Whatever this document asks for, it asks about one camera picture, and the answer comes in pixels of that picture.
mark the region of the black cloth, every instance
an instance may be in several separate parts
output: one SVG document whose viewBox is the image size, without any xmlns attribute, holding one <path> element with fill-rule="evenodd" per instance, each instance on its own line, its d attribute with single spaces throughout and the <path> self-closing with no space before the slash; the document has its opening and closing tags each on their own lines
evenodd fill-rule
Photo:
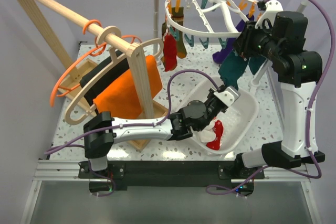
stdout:
<svg viewBox="0 0 336 224">
<path fill-rule="evenodd" d="M 118 56 L 122 55 L 122 52 L 116 50 L 115 53 Z M 106 58 L 101 63 L 99 63 L 94 69 L 88 72 L 85 76 L 82 77 L 79 84 L 83 88 L 96 74 L 98 74 L 104 67 L 111 63 L 111 57 Z M 84 98 L 88 101 L 89 105 L 93 105 L 94 98 L 97 97 L 104 89 L 106 89 L 116 78 L 121 76 L 124 72 L 129 69 L 127 59 L 123 59 L 110 71 L 108 71 L 99 81 L 97 81 L 91 89 L 84 95 Z"/>
</svg>

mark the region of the teal clothespin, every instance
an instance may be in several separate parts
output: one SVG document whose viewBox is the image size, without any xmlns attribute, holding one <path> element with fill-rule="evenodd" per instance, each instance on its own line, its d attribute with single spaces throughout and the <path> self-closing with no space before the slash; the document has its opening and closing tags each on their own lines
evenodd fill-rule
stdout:
<svg viewBox="0 0 336 224">
<path fill-rule="evenodd" d="M 176 41 L 179 41 L 180 40 L 180 33 L 177 29 L 175 29 L 174 31 L 174 28 L 172 26 L 169 27 L 169 31 L 170 33 L 173 35 L 174 39 Z"/>
<path fill-rule="evenodd" d="M 220 45 L 222 46 L 223 49 L 226 48 L 227 40 L 223 41 L 221 38 L 218 38 Z"/>
<path fill-rule="evenodd" d="M 188 38 L 187 34 L 184 34 L 185 41 L 188 42 L 189 46 L 194 47 L 194 35 L 191 36 L 191 39 Z"/>
<path fill-rule="evenodd" d="M 206 3 L 208 3 L 208 0 L 202 0 L 202 3 L 201 3 L 202 10 L 205 9 Z"/>
<path fill-rule="evenodd" d="M 201 38 L 199 38 L 200 43 L 202 44 L 202 46 L 207 49 L 209 46 L 209 38 L 206 38 L 206 41 L 202 41 Z"/>
<path fill-rule="evenodd" d="M 212 4 L 212 6 L 214 6 L 215 4 L 216 4 L 216 2 L 214 2 L 214 3 Z M 212 11 L 214 12 L 214 11 L 216 11 L 216 9 L 213 9 Z"/>
</svg>

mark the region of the glass panel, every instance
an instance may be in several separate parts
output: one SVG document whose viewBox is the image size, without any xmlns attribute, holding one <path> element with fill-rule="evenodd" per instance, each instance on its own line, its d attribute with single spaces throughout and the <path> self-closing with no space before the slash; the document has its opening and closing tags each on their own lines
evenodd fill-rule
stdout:
<svg viewBox="0 0 336 224">
<path fill-rule="evenodd" d="M 33 224 L 312 223 L 300 183 L 256 183 L 247 199 L 204 188 L 130 187 L 96 199 L 88 182 L 43 182 Z"/>
</svg>

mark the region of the white hanging drying rack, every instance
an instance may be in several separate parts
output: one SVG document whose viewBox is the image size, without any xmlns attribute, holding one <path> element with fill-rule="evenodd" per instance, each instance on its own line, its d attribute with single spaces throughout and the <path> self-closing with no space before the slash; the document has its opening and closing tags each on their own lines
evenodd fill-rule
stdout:
<svg viewBox="0 0 336 224">
<path fill-rule="evenodd" d="M 172 0 L 166 0 L 164 3 L 165 6 L 165 14 L 167 16 L 167 27 L 172 26 L 177 30 L 182 31 L 185 34 L 194 35 L 197 37 L 203 37 L 203 38 L 236 38 L 240 35 L 240 32 L 237 31 L 236 27 L 234 26 L 232 22 L 231 13 L 233 12 L 235 14 L 238 14 L 242 20 L 247 21 L 248 18 L 246 15 L 238 8 L 238 6 L 234 3 L 233 0 L 207 0 L 210 3 L 215 3 L 213 6 L 205 9 L 201 9 L 200 5 L 196 0 L 191 0 L 192 4 L 195 6 L 196 10 L 198 11 L 198 14 L 200 18 L 203 21 L 203 24 L 205 25 L 207 31 L 197 31 L 190 28 L 186 28 L 184 26 L 179 25 L 177 22 L 175 22 L 171 14 L 169 13 L 169 10 L 167 8 L 168 3 L 172 3 Z M 245 0 L 250 3 L 257 3 L 257 0 Z M 302 0 L 297 12 L 303 12 L 308 4 L 307 0 Z M 212 10 L 215 10 L 217 8 L 220 8 L 223 13 L 224 23 L 228 30 L 226 33 L 216 33 L 213 31 L 211 25 L 209 24 L 207 18 L 205 17 L 205 13 L 208 13 Z M 261 22 L 265 18 L 269 18 L 271 22 L 273 22 L 275 15 L 277 12 L 282 11 L 282 6 L 280 2 L 277 0 L 272 0 L 266 3 L 266 10 L 260 17 L 259 21 L 257 21 L 256 27 L 261 26 Z M 154 38 L 159 38 L 159 0 L 154 0 Z M 154 46 L 154 53 L 157 52 L 157 46 Z M 271 66 L 271 62 L 269 60 L 266 60 L 264 64 L 260 67 L 259 71 L 255 74 L 254 78 L 250 81 L 250 92 L 252 94 L 256 93 L 257 88 L 259 87 L 260 79 L 264 75 L 264 73 L 269 69 L 269 66 Z"/>
</svg>

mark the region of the table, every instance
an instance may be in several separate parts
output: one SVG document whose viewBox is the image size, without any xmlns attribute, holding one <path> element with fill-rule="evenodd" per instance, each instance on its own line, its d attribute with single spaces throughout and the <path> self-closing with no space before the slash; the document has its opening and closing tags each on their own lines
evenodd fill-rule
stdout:
<svg viewBox="0 0 336 224">
<path fill-rule="evenodd" d="M 166 94 L 166 86 L 169 77 L 182 69 L 198 69 L 209 75 L 218 75 L 219 65 L 212 60 L 212 54 L 221 49 L 220 45 L 209 45 L 208 49 L 204 49 L 202 45 L 195 45 L 190 47 L 185 45 L 187 49 L 187 57 L 185 59 L 178 59 L 177 67 L 174 71 L 164 72 L 163 65 L 158 66 L 163 89 L 154 98 L 155 101 L 168 107 L 168 100 Z M 78 55 L 81 56 L 94 45 L 82 44 Z M 145 54 L 152 54 L 151 47 L 145 48 Z M 99 63 L 106 59 L 109 54 L 104 52 L 97 57 L 90 57 L 91 60 Z M 239 79 L 239 88 L 249 90 L 248 83 L 252 78 L 249 68 L 246 69 L 244 75 Z M 201 81 L 203 76 L 196 73 L 185 73 L 177 76 L 172 82 L 171 97 L 172 97 L 172 111 L 176 109 L 179 102 L 181 102 L 187 94 Z M 241 152 L 251 151 L 260 148 L 264 143 L 282 140 L 282 130 L 279 122 L 279 116 L 272 97 L 271 88 L 267 76 L 264 75 L 261 79 L 260 88 L 257 90 L 256 98 L 260 103 L 259 114 L 243 138 L 237 145 L 235 150 L 226 155 L 208 156 L 206 152 L 190 140 L 184 141 L 156 141 L 152 140 L 146 148 L 139 152 L 128 143 L 120 143 L 114 145 L 109 154 L 110 160 L 144 160 L 144 161 L 167 161 L 167 160 L 185 160 L 185 161 L 216 161 L 216 160 L 233 160 L 236 154 Z M 65 109 L 70 100 L 65 99 L 61 116 L 56 127 L 53 145 L 61 145 L 83 133 L 83 125 L 91 118 L 87 118 L 84 122 L 78 125 L 69 125 L 64 120 Z M 72 117 L 76 118 L 76 114 L 83 113 L 83 109 L 76 107 Z M 84 151 L 81 148 L 65 148 L 58 153 L 50 156 L 51 160 L 85 160 Z"/>
</svg>

